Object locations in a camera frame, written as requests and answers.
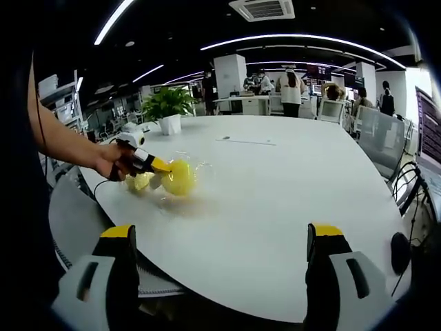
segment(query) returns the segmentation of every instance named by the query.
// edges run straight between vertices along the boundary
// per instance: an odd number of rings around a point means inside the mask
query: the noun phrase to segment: desk
[[[242,101],[242,109],[244,115],[268,115],[268,95],[253,95],[251,97],[230,97],[224,99],[217,99],[213,102],[231,102]]]
[[[219,141],[225,136],[230,140]],[[307,312],[307,224],[329,223],[382,270],[391,293],[398,277],[390,240],[406,233],[380,174],[333,123],[284,117],[182,119],[182,132],[145,134],[148,152],[184,151],[209,162],[212,190],[188,203],[162,204],[105,183],[96,199],[116,225],[136,225],[138,249],[200,295],[266,319],[302,322]],[[103,180],[81,169],[89,187]],[[409,285],[410,268],[396,296]]]

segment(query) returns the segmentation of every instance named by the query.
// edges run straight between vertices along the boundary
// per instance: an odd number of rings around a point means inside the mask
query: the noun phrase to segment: person in white shirt
[[[298,117],[298,109],[302,103],[302,93],[307,89],[302,79],[298,78],[294,69],[287,69],[279,78],[282,94],[283,114],[286,117]]]
[[[262,77],[262,81],[260,82],[260,92],[259,94],[267,95],[274,89],[274,85],[271,84],[269,77],[265,74],[264,70],[260,71],[260,77]]]

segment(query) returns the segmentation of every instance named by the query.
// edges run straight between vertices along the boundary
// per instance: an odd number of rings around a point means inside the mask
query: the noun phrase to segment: office chair
[[[377,110],[363,110],[360,147],[389,182],[396,178],[404,149],[404,122]]]
[[[378,111],[377,108],[369,108],[365,106],[358,106],[357,109],[357,115],[356,118],[353,121],[353,132],[360,133],[361,132],[361,125],[363,123],[363,112],[367,109],[370,109],[372,111]]]
[[[269,114],[283,114],[282,97],[279,92],[269,93]]]
[[[82,256],[90,255],[101,233],[112,226],[98,203],[80,191],[73,181],[74,167],[61,177],[52,193],[49,205],[49,223],[55,251],[65,270]],[[184,293],[180,284],[154,267],[140,254],[138,264],[138,297],[165,297]]]
[[[345,102],[322,99],[318,109],[317,119],[319,121],[338,123],[339,125],[342,125],[344,108]]]

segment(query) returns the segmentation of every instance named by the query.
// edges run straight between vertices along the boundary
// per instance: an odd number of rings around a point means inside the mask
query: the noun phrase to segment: yellow ball
[[[171,172],[161,178],[164,189],[173,195],[188,195],[196,182],[192,168],[180,159],[171,162],[170,168]]]

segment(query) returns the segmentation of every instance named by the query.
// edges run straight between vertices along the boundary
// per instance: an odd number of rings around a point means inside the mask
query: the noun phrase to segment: hand
[[[129,174],[129,170],[127,166],[121,162],[120,158],[122,156],[132,156],[133,152],[130,150],[126,150],[121,148],[115,143],[111,143],[109,145],[97,145],[98,147],[98,155],[95,161],[94,169],[101,176],[105,178],[110,177],[110,173],[112,172],[113,165],[119,168],[118,176],[121,181],[125,179],[125,176]]]

